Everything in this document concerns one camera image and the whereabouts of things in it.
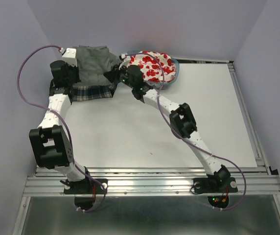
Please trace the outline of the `navy plaid skirt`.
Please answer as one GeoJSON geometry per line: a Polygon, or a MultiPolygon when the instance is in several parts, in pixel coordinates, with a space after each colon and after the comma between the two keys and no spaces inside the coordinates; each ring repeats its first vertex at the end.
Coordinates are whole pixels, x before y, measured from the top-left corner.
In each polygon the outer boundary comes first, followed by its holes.
{"type": "Polygon", "coordinates": [[[89,101],[101,98],[112,98],[117,89],[117,85],[74,85],[73,101],[89,101]]]}

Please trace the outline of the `grey skirt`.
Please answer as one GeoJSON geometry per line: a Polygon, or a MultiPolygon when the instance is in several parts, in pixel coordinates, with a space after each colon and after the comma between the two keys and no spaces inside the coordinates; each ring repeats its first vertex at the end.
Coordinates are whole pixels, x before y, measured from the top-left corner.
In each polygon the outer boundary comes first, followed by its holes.
{"type": "Polygon", "coordinates": [[[111,71],[113,66],[120,63],[119,57],[112,54],[107,46],[78,46],[75,49],[80,79],[76,85],[111,85],[111,82],[104,76],[104,73],[111,71]]]}

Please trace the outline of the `red floral white skirt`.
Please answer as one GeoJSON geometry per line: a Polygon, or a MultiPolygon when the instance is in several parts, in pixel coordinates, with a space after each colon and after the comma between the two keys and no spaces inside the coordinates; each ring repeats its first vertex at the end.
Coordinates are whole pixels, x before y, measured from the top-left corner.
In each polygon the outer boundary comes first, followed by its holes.
{"type": "Polygon", "coordinates": [[[171,58],[170,55],[154,51],[129,52],[128,55],[131,57],[128,66],[138,66],[143,73],[145,81],[149,82],[160,79],[161,76],[163,76],[164,80],[162,66],[164,63],[167,64],[167,61],[171,58]]]}

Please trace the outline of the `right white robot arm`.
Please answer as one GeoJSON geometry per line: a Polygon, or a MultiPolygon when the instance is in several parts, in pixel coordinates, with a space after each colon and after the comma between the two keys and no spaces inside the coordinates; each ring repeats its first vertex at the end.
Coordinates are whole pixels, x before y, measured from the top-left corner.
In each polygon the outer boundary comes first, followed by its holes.
{"type": "Polygon", "coordinates": [[[121,68],[114,66],[112,70],[105,72],[104,76],[111,83],[116,85],[124,83],[129,86],[135,99],[156,108],[162,117],[168,116],[166,123],[169,124],[172,133],[190,147],[202,164],[208,177],[206,181],[209,187],[214,191],[220,191],[226,186],[231,174],[210,153],[198,134],[196,120],[187,103],[178,104],[159,94],[153,86],[144,81],[143,73],[138,66],[122,66],[121,68]]]}

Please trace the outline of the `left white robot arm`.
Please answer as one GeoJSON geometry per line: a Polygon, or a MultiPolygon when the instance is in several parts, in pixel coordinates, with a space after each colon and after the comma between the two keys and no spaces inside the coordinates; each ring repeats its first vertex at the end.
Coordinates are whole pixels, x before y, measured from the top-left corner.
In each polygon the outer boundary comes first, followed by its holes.
{"type": "Polygon", "coordinates": [[[76,61],[57,60],[50,64],[53,79],[43,120],[29,131],[29,139],[38,167],[53,169],[66,176],[62,183],[86,193],[92,189],[89,172],[75,162],[69,130],[63,123],[73,101],[73,85],[80,81],[76,61]]]}

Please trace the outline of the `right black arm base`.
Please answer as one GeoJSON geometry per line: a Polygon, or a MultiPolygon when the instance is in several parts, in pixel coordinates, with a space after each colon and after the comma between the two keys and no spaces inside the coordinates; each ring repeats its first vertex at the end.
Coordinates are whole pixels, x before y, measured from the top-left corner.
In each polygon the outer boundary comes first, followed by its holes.
{"type": "Polygon", "coordinates": [[[229,194],[237,193],[238,188],[234,177],[229,177],[224,183],[210,178],[194,178],[190,192],[194,195],[208,194],[209,204],[223,210],[229,204],[229,194]]]}

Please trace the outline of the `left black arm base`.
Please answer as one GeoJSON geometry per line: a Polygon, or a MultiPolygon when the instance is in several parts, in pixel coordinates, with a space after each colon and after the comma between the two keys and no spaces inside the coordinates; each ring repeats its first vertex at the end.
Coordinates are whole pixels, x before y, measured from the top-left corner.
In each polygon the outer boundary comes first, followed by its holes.
{"type": "Polygon", "coordinates": [[[99,183],[84,179],[77,182],[60,180],[65,195],[74,195],[76,210],[83,213],[94,212],[104,204],[108,188],[108,179],[96,179],[99,183]]]}

